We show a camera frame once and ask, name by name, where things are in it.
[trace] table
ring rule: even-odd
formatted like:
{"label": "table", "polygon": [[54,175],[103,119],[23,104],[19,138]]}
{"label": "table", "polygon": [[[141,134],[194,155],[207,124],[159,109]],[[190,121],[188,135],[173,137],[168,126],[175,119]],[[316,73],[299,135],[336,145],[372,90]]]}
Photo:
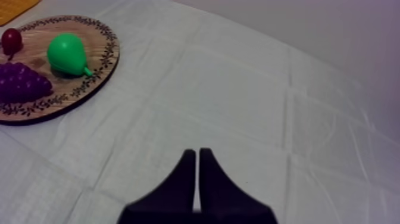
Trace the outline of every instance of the table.
{"label": "table", "polygon": [[108,24],[120,62],[79,108],[0,126],[1,224],[115,223],[201,147],[280,223],[400,222],[399,145],[340,70],[166,0],[43,0],[0,32],[60,14]]}

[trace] wooden tray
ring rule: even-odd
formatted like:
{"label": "wooden tray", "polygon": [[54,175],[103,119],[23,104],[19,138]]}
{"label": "wooden tray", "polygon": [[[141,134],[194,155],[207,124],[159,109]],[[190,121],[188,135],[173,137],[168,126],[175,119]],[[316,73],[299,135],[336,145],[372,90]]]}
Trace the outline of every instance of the wooden tray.
{"label": "wooden tray", "polygon": [[[24,47],[11,62],[24,63],[46,76],[53,84],[54,93],[35,102],[0,103],[0,123],[6,125],[41,122],[80,105],[110,78],[120,55],[119,42],[113,31],[100,21],[88,17],[60,15],[43,18],[20,27],[19,31]],[[46,52],[51,40],[60,33],[74,33],[82,39],[93,76],[71,78],[51,70]],[[0,47],[0,64],[6,63],[7,59]]]}

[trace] small red fruit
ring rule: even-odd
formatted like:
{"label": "small red fruit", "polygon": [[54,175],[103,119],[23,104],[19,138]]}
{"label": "small red fruit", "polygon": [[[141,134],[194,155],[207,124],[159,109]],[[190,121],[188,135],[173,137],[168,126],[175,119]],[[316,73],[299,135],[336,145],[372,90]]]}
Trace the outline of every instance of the small red fruit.
{"label": "small red fruit", "polygon": [[13,55],[22,49],[21,33],[13,28],[6,30],[1,36],[1,45],[5,55]]}

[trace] grape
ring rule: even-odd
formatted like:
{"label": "grape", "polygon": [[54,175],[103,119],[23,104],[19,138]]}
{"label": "grape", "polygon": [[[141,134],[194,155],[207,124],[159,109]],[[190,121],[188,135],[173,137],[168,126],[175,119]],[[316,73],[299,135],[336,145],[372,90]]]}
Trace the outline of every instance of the grape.
{"label": "grape", "polygon": [[0,102],[35,101],[52,94],[52,84],[22,63],[0,64]]}

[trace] toy fruit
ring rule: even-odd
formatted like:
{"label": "toy fruit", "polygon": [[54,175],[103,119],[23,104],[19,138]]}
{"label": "toy fruit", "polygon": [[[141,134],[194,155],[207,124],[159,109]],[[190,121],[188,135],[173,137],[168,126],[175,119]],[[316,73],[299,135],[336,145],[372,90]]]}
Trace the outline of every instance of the toy fruit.
{"label": "toy fruit", "polygon": [[6,30],[1,36],[1,45],[5,55],[13,56],[22,49],[21,33],[13,28]]}
{"label": "toy fruit", "polygon": [[0,103],[24,103],[51,95],[51,82],[22,63],[0,64]]}
{"label": "toy fruit", "polygon": [[55,37],[47,49],[47,57],[54,70],[80,76],[91,76],[82,41],[72,33]]}

